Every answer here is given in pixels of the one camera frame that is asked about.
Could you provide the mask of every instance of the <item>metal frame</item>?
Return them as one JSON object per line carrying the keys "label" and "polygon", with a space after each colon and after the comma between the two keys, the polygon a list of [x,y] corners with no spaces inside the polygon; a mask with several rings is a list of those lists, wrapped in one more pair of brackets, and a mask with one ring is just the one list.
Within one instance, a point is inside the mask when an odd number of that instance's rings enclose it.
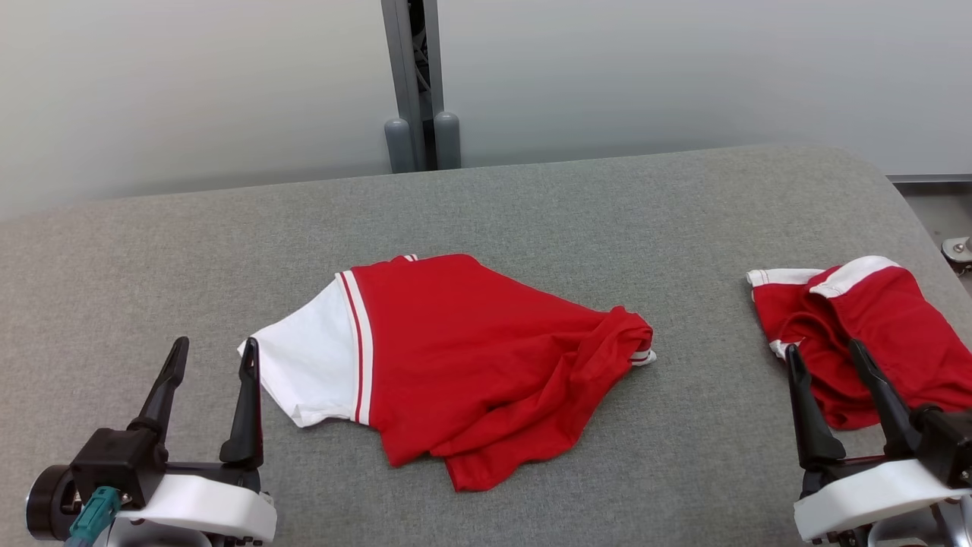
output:
{"label": "metal frame", "polygon": [[435,129],[435,158],[440,169],[462,166],[459,147],[459,117],[445,110],[442,94],[442,50],[438,35],[438,2],[425,0],[426,43],[429,47],[429,86]]}
{"label": "metal frame", "polygon": [[[385,125],[392,171],[422,171],[426,169],[425,135],[422,132],[419,86],[415,77],[408,0],[381,0],[381,13],[385,20],[388,57],[392,64],[395,99],[399,107],[399,117]],[[408,149],[412,152],[411,162],[402,153]]]}
{"label": "metal frame", "polygon": [[972,182],[972,173],[944,175],[888,175],[887,180],[894,184]]}

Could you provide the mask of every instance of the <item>gray fabric surface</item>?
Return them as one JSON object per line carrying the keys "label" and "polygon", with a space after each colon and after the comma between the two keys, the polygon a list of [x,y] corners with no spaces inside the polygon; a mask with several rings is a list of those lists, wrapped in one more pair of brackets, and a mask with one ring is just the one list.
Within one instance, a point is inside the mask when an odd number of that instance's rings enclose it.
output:
{"label": "gray fabric surface", "polygon": [[[656,332],[658,361],[607,397],[580,443],[490,492],[456,494],[426,458],[389,467],[378,435],[295,427],[264,395],[264,487],[290,545],[796,545],[788,393],[744,273],[883,254],[964,340],[966,296],[870,165],[760,147],[106,201],[0,224],[0,537],[30,545],[23,497],[99,426],[124,427],[191,338],[167,446],[215,460],[235,348],[332,273],[466,252]],[[842,435],[856,456],[874,429]]]}

